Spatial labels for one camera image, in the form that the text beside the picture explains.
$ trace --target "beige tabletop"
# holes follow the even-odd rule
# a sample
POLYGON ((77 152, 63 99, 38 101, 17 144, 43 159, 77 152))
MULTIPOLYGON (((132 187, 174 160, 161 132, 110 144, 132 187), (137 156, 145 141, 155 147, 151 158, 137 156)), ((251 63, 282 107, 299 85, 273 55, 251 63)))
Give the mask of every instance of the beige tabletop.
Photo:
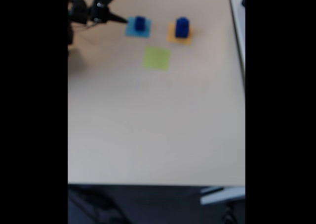
POLYGON ((114 0, 113 13, 152 20, 74 25, 68 58, 68 183, 245 185, 245 95, 229 0, 114 0), (185 16, 191 45, 166 41, 185 16), (169 70, 144 69, 147 46, 169 70))

